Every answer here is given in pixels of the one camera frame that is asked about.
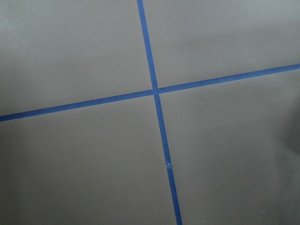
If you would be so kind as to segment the blue tape strip lengthwise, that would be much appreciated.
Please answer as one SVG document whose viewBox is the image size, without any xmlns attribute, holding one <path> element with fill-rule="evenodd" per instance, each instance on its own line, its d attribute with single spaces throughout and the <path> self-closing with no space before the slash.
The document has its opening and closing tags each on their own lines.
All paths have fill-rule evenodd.
<svg viewBox="0 0 300 225">
<path fill-rule="evenodd" d="M 166 129 L 165 129 L 165 121 L 164 121 L 162 105 L 161 105 L 161 101 L 160 101 L 160 95 L 159 95 L 159 91 L 158 91 L 158 83 L 157 83 L 155 65 L 154 65 L 154 60 L 153 60 L 153 56 L 152 56 L 151 44 L 150 44 L 150 36 L 149 36 L 149 31 L 148 31 L 148 26 L 147 26 L 147 21 L 146 21 L 146 14 L 145 14 L 144 5 L 143 5 L 142 0 L 137 0 L 137 7 L 138 7 L 138 11 L 139 11 L 139 17 L 140 17 L 140 23 L 141 23 L 141 28 L 142 28 L 142 35 L 143 35 L 143 39 L 144 39 L 147 63 L 148 63 L 151 86 L 152 86 L 152 92 L 153 92 L 153 97 L 154 97 L 154 102 L 155 102 L 155 108 L 156 108 L 157 120 L 158 120 L 161 142 L 162 142 L 162 147 L 163 147 L 163 152 L 164 152 L 166 170 L 167 170 L 167 174 L 168 174 L 169 186 L 170 186 L 170 191 L 171 191 L 171 196 L 172 196 L 174 215 L 175 215 L 175 219 L 176 219 L 176 224 L 181 225 L 181 224 L 183 224 L 183 222 L 182 222 L 180 205 L 179 205 L 178 194 L 177 194 L 177 189 L 176 189 L 176 183 L 175 183 L 175 178 L 174 178 L 174 173 L 173 173 L 173 164 L 172 164 L 171 155 L 170 155 L 170 151 L 169 151 L 168 139 L 167 139 L 167 134 L 166 134 Z"/>
</svg>

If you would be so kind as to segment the blue tape strip crosswise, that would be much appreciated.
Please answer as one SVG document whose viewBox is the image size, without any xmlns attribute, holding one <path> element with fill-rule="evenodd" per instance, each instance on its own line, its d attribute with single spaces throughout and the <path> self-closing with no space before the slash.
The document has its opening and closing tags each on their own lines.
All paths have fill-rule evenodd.
<svg viewBox="0 0 300 225">
<path fill-rule="evenodd" d="M 264 70 L 259 70 L 259 71 L 236 74 L 236 75 L 217 77 L 217 78 L 212 78 L 212 79 L 207 79 L 207 80 L 202 80 L 202 81 L 188 82 L 188 83 L 158 88 L 158 93 L 163 94 L 163 93 L 175 92 L 175 91 L 179 91 L 179 90 L 187 90 L 187 89 L 198 88 L 198 87 L 203 87 L 203 86 L 210 86 L 210 85 L 219 84 L 219 83 L 226 83 L 226 82 L 243 80 L 243 79 L 259 77 L 259 76 L 264 76 L 264 75 L 272 75 L 272 74 L 276 74 L 276 73 L 283 73 L 283 72 L 298 70 L 299 68 L 300 68 L 299 64 L 293 64 L 293 65 L 288 65 L 288 66 L 283 66 L 283 67 L 275 67 L 275 68 L 269 68 L 269 69 L 264 69 Z M 34 116 L 39 116 L 39 115 L 44 115 L 44 114 L 57 113 L 57 112 L 62 112 L 62 111 L 68 111 L 68 110 L 73 110 L 73 109 L 78 109 L 78 108 L 89 107 L 89 106 L 102 105 L 102 104 L 107 104 L 107 103 L 112 103 L 112 102 L 119 102 L 119 101 L 128 100 L 128 99 L 147 97 L 147 96 L 152 96 L 152 95 L 154 95 L 153 90 L 143 90 L 143 91 L 132 92 L 132 93 L 128 93 L 128 94 L 98 98 L 98 99 L 76 102 L 76 103 L 71 103 L 71 104 L 66 104 L 66 105 L 59 105 L 59 106 L 53 106 L 53 107 L 37 109 L 37 110 L 32 110 L 32 111 L 2 115 L 0 117 L 0 121 L 5 122 L 5 121 L 10 121 L 10 120 L 17 120 L 17 119 L 22 119 L 22 118 L 27 118 L 27 117 L 34 117 Z"/>
</svg>

